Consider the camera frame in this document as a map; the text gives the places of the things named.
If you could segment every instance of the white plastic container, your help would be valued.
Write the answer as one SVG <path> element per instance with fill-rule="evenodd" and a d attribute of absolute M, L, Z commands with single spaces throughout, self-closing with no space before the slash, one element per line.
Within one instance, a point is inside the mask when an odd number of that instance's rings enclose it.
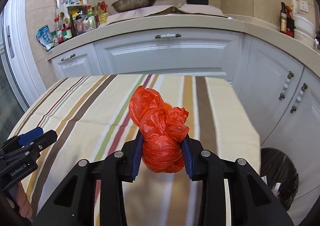
<path fill-rule="evenodd" d="M 295 30 L 299 30 L 310 37 L 314 37 L 316 33 L 315 25 L 306 17 L 296 14 L 294 16 Z"/>
<path fill-rule="evenodd" d="M 294 38 L 311 48 L 313 48 L 315 43 L 314 38 L 311 38 L 310 36 L 297 29 L 294 30 Z"/>

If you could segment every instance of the white door frame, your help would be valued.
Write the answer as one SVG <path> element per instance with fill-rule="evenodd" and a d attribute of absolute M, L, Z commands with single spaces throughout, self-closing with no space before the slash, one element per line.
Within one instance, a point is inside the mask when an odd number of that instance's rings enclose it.
<path fill-rule="evenodd" d="M 9 63 L 22 95 L 31 106 L 46 91 L 46 87 L 39 74 L 29 43 L 25 1 L 9 0 L 7 2 L 4 8 L 4 41 L 8 45 L 7 26 L 9 26 L 14 53 L 12 57 L 7 48 Z"/>

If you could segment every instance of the striped tablecloth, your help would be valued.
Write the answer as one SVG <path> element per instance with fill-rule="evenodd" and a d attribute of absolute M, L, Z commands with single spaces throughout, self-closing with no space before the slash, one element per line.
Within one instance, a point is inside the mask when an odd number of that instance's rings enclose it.
<path fill-rule="evenodd" d="M 39 168 L 22 181 L 33 211 L 80 159 L 104 159 L 133 140 L 138 128 L 128 116 L 128 103 L 139 86 L 160 92 L 171 106 L 189 112 L 189 135 L 220 158 L 245 158 L 259 171 L 260 140 L 230 84 L 222 79 L 171 75 L 111 75 L 65 78 L 47 90 L 23 115 L 11 136 L 40 126 L 53 129 L 57 142 L 38 159 Z M 201 184 L 185 170 L 165 174 L 149 171 L 143 162 L 134 183 L 124 183 L 129 226 L 194 225 Z M 95 225 L 100 191 L 96 191 Z M 227 225 L 230 225 L 227 198 Z"/>

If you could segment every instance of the green stripe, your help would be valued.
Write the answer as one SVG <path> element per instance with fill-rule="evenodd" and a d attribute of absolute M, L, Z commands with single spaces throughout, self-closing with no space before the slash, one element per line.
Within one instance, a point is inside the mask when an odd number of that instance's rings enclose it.
<path fill-rule="evenodd" d="M 113 124 L 110 126 L 110 128 L 109 128 L 106 136 L 104 137 L 104 140 L 103 140 L 103 142 L 102 142 L 102 144 L 101 144 L 101 147 L 100 147 L 100 149 L 99 149 L 99 151 L 98 151 L 98 153 L 97 153 L 97 156 L 96 156 L 96 158 L 94 159 L 95 162 L 102 159 L 103 153 L 104 153 L 104 151 L 105 151 L 105 149 L 106 149 L 106 147 L 107 147 L 107 145 L 108 145 L 108 142 L 110 141 L 111 135 L 113 134 L 113 132 L 114 132 L 115 129 L 116 129 L 116 125 L 119 124 L 122 116 L 124 115 L 125 110 L 126 110 L 126 109 L 128 108 L 128 106 L 129 106 L 129 101 L 130 101 L 130 99 L 131 99 L 132 94 L 133 94 L 134 91 L 141 85 L 141 83 L 142 83 L 142 81 L 143 81 L 143 79 L 144 79 L 145 77 L 146 77 L 145 74 L 143 74 L 143 75 L 141 76 L 141 78 L 139 79 L 139 81 L 137 82 L 137 84 L 135 85 L 135 87 L 133 88 L 133 90 L 131 91 L 131 93 L 129 94 L 129 96 L 128 96 L 127 100 L 125 101 L 124 105 L 122 106 L 121 110 L 119 111 L 119 114 L 118 114 L 118 116 L 116 117 L 115 121 L 114 121 Z"/>
<path fill-rule="evenodd" d="M 74 87 L 73 90 L 71 91 L 71 93 L 69 95 L 67 95 L 66 98 L 58 106 L 56 106 L 55 111 L 53 113 L 51 113 L 49 116 L 46 117 L 45 122 L 43 123 L 43 125 L 41 125 L 42 128 L 44 128 L 44 126 L 49 121 L 49 118 L 51 118 L 57 112 L 57 110 L 62 106 L 62 104 L 64 104 L 66 102 L 66 100 L 79 88 L 79 86 L 84 84 L 84 82 L 89 78 L 90 78 L 90 76 L 88 76 L 85 79 L 83 79 L 82 82 L 80 82 L 76 87 Z"/>

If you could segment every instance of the crumpled plastic bag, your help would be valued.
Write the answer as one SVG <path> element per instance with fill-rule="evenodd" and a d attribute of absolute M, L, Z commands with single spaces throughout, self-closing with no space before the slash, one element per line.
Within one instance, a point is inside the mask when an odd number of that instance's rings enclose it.
<path fill-rule="evenodd" d="M 168 109 L 160 93 L 139 86 L 129 102 L 129 116 L 143 137 L 142 160 L 156 173 L 175 173 L 184 167 L 180 143 L 189 132 L 185 108 Z"/>

